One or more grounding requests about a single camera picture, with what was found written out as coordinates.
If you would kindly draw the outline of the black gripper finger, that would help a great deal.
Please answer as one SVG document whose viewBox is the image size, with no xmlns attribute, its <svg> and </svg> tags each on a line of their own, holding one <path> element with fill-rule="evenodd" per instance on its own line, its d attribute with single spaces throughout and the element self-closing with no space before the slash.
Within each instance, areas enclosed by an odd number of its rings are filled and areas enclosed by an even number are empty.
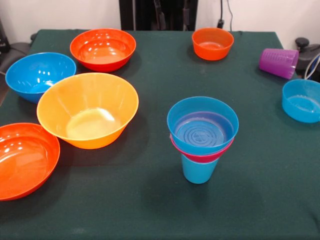
<svg viewBox="0 0 320 240">
<path fill-rule="evenodd" d="M 188 27 L 190 25 L 190 2 L 190 0 L 183 1 L 182 15 L 184 27 Z"/>
<path fill-rule="evenodd" d="M 165 21 L 165 15 L 162 12 L 161 1 L 154 0 L 153 3 L 154 3 L 154 7 L 155 7 L 157 28 L 159 30 L 165 30 L 166 29 L 166 21 Z"/>
</svg>

